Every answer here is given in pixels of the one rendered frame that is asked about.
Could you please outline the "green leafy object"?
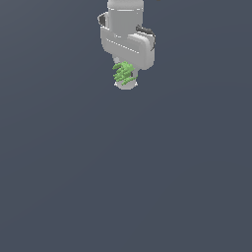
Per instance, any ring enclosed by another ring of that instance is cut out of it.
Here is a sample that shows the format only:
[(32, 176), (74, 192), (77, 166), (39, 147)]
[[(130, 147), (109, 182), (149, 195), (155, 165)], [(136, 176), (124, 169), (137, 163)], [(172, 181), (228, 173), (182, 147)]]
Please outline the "green leafy object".
[(113, 66), (113, 70), (116, 71), (116, 73), (113, 75), (114, 80), (116, 82), (121, 82), (122, 86), (134, 80), (134, 77), (131, 76), (131, 73), (135, 70), (135, 68), (132, 64), (129, 64), (126, 61), (116, 63)]

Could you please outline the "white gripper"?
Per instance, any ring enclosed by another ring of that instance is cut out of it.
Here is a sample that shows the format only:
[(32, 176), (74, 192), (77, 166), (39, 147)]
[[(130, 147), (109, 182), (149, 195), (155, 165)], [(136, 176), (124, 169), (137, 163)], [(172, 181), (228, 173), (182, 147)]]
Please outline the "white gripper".
[[(113, 59), (113, 61), (114, 61), (114, 65), (115, 65), (116, 63), (121, 63), (121, 62), (123, 62), (123, 61), (121, 61), (118, 57), (115, 57), (115, 58)], [(135, 70), (131, 73), (131, 76), (134, 77), (134, 80), (133, 80), (133, 81), (127, 83), (127, 84), (124, 85), (124, 86), (122, 86), (122, 85), (121, 85), (121, 82), (116, 82), (116, 81), (114, 80), (114, 86), (117, 87), (118, 89), (124, 90), (124, 91), (130, 91), (130, 90), (132, 90), (133, 88), (135, 88), (135, 87), (137, 86), (138, 71), (137, 71), (136, 68), (135, 68)]]

